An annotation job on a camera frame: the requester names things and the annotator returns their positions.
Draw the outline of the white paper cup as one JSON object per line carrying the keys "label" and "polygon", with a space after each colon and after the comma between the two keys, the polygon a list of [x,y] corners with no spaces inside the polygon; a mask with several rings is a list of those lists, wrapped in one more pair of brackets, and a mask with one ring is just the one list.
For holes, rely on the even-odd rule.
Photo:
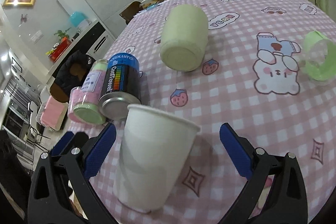
{"label": "white paper cup", "polygon": [[127,108],[113,192],[123,205],[147,213],[165,204],[201,129],[153,107]]}

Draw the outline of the clear green-banded plastic cup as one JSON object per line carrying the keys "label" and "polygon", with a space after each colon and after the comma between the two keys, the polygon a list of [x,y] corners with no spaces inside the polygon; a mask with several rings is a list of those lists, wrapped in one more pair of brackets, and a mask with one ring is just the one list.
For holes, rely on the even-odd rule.
{"label": "clear green-banded plastic cup", "polygon": [[304,72],[311,80],[326,83],[335,77],[335,42],[312,31],[305,36],[302,50]]}

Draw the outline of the pink cushioned stool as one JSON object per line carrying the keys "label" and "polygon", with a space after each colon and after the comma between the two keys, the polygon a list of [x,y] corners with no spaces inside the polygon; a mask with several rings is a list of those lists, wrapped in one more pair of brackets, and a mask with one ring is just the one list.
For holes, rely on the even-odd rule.
{"label": "pink cushioned stool", "polygon": [[68,103],[61,103],[53,96],[44,104],[40,124],[51,131],[59,131],[68,110]]}

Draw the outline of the pink green towel bottle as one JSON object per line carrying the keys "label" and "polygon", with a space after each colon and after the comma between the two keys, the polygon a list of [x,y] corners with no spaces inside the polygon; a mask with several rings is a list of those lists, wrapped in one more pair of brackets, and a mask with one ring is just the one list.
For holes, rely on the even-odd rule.
{"label": "pink green towel bottle", "polygon": [[94,62],[82,86],[71,90],[68,105],[68,118],[77,123],[102,125],[106,118],[98,109],[107,71],[108,60]]}

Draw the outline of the black blue cool towel can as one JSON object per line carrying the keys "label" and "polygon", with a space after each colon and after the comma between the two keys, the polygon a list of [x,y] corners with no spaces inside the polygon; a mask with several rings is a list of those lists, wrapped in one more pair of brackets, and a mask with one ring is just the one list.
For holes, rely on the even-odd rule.
{"label": "black blue cool towel can", "polygon": [[103,116],[112,121],[127,117],[129,104],[141,103],[139,62],[130,53],[121,52],[108,61],[105,80],[98,101]]}

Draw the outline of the black jacket on chair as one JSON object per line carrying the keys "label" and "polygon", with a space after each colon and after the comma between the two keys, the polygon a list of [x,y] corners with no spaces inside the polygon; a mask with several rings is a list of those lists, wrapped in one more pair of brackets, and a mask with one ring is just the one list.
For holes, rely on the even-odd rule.
{"label": "black jacket on chair", "polygon": [[61,103],[68,102],[71,90],[82,86],[95,61],[93,57],[80,51],[70,55],[50,86],[51,96]]}

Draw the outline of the red planter with plant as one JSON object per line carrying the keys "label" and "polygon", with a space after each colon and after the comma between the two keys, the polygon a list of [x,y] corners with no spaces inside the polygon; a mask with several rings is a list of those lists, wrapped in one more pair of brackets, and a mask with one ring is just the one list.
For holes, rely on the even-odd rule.
{"label": "red planter with plant", "polygon": [[68,31],[71,28],[67,28],[66,30],[57,30],[54,33],[54,36],[58,38],[58,42],[52,47],[52,49],[48,52],[46,52],[46,55],[48,56],[49,60],[53,63],[55,63],[60,55],[69,47],[69,45],[72,43],[70,36],[68,35]]}

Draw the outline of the white cabinet counter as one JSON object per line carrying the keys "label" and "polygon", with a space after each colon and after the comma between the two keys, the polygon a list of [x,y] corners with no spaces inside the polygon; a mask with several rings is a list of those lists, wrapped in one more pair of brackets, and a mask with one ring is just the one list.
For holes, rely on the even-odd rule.
{"label": "white cabinet counter", "polygon": [[67,61],[68,57],[80,51],[88,54],[95,60],[102,59],[107,50],[113,44],[116,38],[100,21],[95,20],[62,52],[49,70],[45,84],[49,85],[56,77],[60,67]]}

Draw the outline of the dark chair at far left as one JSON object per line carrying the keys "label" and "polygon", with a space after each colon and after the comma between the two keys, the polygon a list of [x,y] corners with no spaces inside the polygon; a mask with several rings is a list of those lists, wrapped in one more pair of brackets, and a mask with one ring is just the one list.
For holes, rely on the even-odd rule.
{"label": "dark chair at far left", "polygon": [[120,13],[120,16],[125,20],[126,24],[129,24],[134,16],[142,10],[143,8],[141,7],[141,2],[134,1]]}

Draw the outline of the pink checkered cartoon tablecloth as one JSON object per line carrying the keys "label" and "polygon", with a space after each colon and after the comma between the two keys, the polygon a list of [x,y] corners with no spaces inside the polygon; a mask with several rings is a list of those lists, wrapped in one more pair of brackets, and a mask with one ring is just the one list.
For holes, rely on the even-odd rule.
{"label": "pink checkered cartoon tablecloth", "polygon": [[[209,20],[202,65],[190,73],[169,69],[159,56],[172,8],[200,7]],[[275,48],[302,65],[303,40],[319,31],[335,40],[335,22],[308,0],[171,0],[137,15],[105,54],[129,52],[140,63],[144,104],[201,127],[164,207],[141,214],[113,194],[120,142],[90,182],[121,223],[217,223],[245,184],[219,140],[229,123],[255,147],[296,155],[312,220],[335,188],[335,83],[318,85],[303,69],[266,67],[259,50]]]}

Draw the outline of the pale green towel roll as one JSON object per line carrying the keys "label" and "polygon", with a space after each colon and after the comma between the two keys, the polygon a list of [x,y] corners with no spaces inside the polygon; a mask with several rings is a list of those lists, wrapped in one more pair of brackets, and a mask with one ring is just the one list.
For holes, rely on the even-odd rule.
{"label": "pale green towel roll", "polygon": [[176,6],[169,13],[161,33],[162,62],[175,71],[194,71],[205,55],[208,35],[207,15],[200,7]]}

